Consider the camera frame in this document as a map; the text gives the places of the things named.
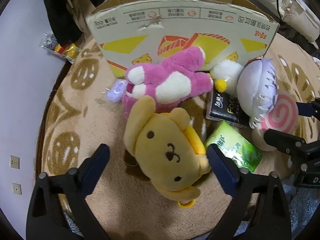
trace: wall socket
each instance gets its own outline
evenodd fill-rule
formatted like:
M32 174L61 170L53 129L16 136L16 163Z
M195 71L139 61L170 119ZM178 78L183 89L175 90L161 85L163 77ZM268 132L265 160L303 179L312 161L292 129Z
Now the wall socket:
M14 169L20 168L20 158L10 155L10 167Z
M12 183L12 191L16 195L22 195L21 193L21 185L17 183Z

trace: yellow plush dog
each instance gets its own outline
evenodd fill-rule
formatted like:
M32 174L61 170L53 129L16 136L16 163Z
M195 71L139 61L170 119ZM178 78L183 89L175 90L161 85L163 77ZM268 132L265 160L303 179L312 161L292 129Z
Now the yellow plush dog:
M176 201L196 199L200 190L192 184L211 169L204 146L184 109L175 108L169 114L155 111L150 96L133 105L124 144L160 194Z

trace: plush toy eye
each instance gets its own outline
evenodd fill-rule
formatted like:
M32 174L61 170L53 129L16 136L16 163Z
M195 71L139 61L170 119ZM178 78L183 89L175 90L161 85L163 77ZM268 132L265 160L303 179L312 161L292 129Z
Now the plush toy eye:
M155 133L154 133L153 131L149 131L149 132L147 133L147 137L148 137L149 139L153 138L154 136L155 136Z

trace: fleece blanket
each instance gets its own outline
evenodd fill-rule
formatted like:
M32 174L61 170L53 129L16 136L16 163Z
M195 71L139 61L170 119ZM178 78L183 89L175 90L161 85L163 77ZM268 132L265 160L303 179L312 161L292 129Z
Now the fleece blanket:
M278 85L296 101L319 97L320 69L298 45L277 34L266 57L273 58ZM101 104L102 92L115 78L94 39L90 39L71 66L50 105L45 125L42 171L49 175L67 172L91 156L100 143L109 145L110 161L92 195L86 201L112 239L190 239L214 228L229 205L215 175L205 176L196 204L189 209L162 197L145 180L135 161L125 154L123 134L126 120L122 105ZM215 123L204 119L206 95L180 104L192 117L203 140ZM250 128L239 132L251 141ZM318 138L318 122L299 117L295 135L307 142ZM281 179L290 176L288 157L277 151L263 153L256 173L276 171ZM61 196L63 208L68 201Z

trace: pink plush toy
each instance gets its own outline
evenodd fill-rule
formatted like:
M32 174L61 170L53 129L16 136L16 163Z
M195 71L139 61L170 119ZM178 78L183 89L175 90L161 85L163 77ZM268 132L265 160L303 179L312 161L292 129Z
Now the pink plush toy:
M125 114L142 96L152 96L156 112L170 112L187 98L196 97L212 90L210 76L199 70L205 59L200 47L189 47L166 58L159 64L141 63L127 69L127 91L122 96Z

